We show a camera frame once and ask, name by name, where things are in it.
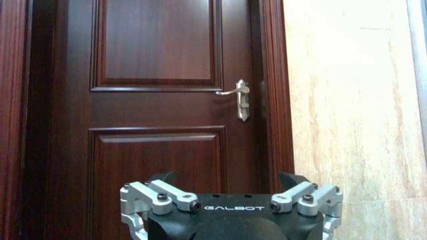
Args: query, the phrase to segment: door molding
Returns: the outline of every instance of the door molding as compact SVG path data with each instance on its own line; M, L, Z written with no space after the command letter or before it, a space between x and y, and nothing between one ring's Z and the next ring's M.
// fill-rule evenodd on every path
M294 173L290 77L283 0L262 0L263 70L268 92L270 192L283 191L279 173Z
M0 239L17 238L25 119L27 0L0 0Z

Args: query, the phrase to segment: screw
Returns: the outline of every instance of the screw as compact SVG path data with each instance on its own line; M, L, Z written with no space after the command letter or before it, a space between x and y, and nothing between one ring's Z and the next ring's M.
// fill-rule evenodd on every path
M200 210L200 202L197 200L191 201L191 203L189 203L189 211L192 213L196 213L196 212L199 212L199 210Z
M304 195L302 196L302 200L303 200L306 203L312 204L315 198L314 198L314 196L312 196L311 194L304 194Z
M159 200L159 201L165 201L165 200L168 200L168 195L167 195L164 192L160 192L160 193L157 194L157 200Z
M280 205L276 202L271 202L270 209L274 213L278 213L280 211Z

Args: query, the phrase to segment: door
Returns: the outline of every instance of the door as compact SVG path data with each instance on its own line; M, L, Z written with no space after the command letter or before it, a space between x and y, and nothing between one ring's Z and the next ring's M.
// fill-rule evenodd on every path
M128 239L119 189L179 172L196 193L259 193L260 79L247 0L57 1L47 239ZM250 87L250 118L235 94Z

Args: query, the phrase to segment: lever handle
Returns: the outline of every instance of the lever handle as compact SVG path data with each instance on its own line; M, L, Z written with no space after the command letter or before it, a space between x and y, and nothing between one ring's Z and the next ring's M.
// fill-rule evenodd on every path
M238 118L244 122L250 118L250 87L248 83L240 79L235 84L235 90L216 91L217 96L236 94L238 96Z
M231 91L216 91L215 94L217 96L225 96L225 95L235 94L235 93L248 94L250 91L251 90L247 86L240 86L235 90L231 90Z

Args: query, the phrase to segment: beige marble wall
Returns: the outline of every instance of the beige marble wall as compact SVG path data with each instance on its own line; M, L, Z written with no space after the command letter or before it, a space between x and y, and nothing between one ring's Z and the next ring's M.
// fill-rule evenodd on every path
M284 0L295 171L344 192L342 240L427 239L404 0Z

